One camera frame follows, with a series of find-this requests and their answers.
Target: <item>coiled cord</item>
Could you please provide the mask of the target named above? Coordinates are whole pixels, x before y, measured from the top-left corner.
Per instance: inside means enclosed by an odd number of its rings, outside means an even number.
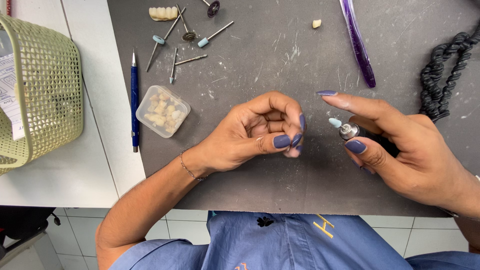
[[[460,71],[467,66],[467,60],[472,55],[469,51],[473,45],[479,42],[480,24],[471,36],[465,32],[458,33],[451,43],[441,44],[433,49],[430,63],[420,73],[420,81],[423,86],[420,93],[420,113],[430,117],[432,122],[435,123],[437,120],[450,115],[448,100],[452,97],[452,91],[456,86],[455,81],[462,75]],[[443,62],[450,59],[456,52],[458,52],[456,65],[446,81],[447,85],[440,89],[437,84],[444,71]]]

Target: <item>plastic container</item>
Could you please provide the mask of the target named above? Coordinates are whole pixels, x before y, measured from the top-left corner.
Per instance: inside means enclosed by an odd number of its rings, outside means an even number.
[[[170,138],[190,113],[190,105],[165,86],[150,86],[138,106],[138,121]]]

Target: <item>hand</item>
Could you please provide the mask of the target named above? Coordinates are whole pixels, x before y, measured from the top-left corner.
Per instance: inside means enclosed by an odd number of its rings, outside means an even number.
[[[233,107],[217,128],[183,154],[197,176],[232,170],[262,154],[300,155],[305,117],[300,104],[277,91]]]
[[[406,116],[384,100],[333,91],[318,94],[329,105],[356,114],[351,122],[388,138],[401,151],[393,158],[376,142],[355,137],[345,149],[360,167],[377,172],[407,198],[480,217],[480,181],[456,159],[427,116]]]

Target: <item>fingernail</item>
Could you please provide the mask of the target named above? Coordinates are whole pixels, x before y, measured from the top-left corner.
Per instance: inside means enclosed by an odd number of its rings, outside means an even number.
[[[297,135],[295,135],[293,137],[293,140],[292,140],[292,147],[295,147],[297,146],[297,144],[300,142],[301,140],[301,137],[302,137],[302,134],[301,133],[298,133]]]
[[[359,165],[357,162],[355,162],[354,160],[352,160],[352,162],[353,162],[353,164],[354,164],[355,166],[357,166],[357,168],[361,169],[361,168],[360,168],[360,165]]]
[[[336,92],[332,90],[325,90],[325,91],[318,91],[317,94],[319,94],[320,96],[333,96],[336,94]]]
[[[275,148],[285,148],[290,145],[290,137],[287,134],[279,135],[273,138]]]
[[[300,115],[300,128],[302,131],[305,130],[305,115],[303,113]]]
[[[369,169],[367,169],[367,168],[365,168],[365,167],[363,167],[362,169],[363,169],[363,171],[364,171],[366,174],[368,174],[368,175],[372,175],[372,174],[373,174],[372,171],[370,171]]]
[[[361,154],[367,149],[367,146],[364,145],[363,142],[357,140],[348,141],[345,147],[354,154]]]

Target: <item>gray work mat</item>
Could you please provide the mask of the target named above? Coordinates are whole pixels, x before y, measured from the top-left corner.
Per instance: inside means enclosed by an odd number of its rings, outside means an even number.
[[[315,92],[330,89],[382,98],[405,114],[417,113],[420,70],[436,45],[450,41],[458,32],[474,30],[480,19],[478,1],[355,0],[357,20],[377,82],[374,89],[368,89],[359,74],[338,0],[221,0],[214,18],[207,17],[208,7],[201,0],[179,1],[180,8],[187,7],[187,26],[200,37],[191,43],[182,41],[185,29],[180,21],[165,45],[158,48],[146,73],[155,44],[152,35],[164,37],[173,23],[153,21],[148,8],[172,7],[175,3],[108,1],[129,95],[135,47],[140,97],[149,86],[167,86],[192,107],[172,138],[164,139],[141,125],[140,149],[147,176],[207,137],[232,106],[270,90],[295,98],[308,123],[299,159],[287,159],[281,154],[261,156],[234,171],[215,173],[198,184],[176,208],[445,216],[435,207],[401,197],[380,177],[359,171],[344,153],[337,131],[328,123],[329,117],[346,121],[350,113],[326,105]],[[322,19],[322,26],[312,29],[312,20],[317,19]],[[235,23],[210,44],[197,46],[200,39],[230,21]],[[179,50],[177,61],[202,54],[208,57],[178,66],[171,85],[168,79],[175,47]],[[452,115],[440,120],[437,127],[462,164],[479,173],[480,46],[471,52],[472,59],[450,102]],[[448,62],[447,73],[452,66]]]

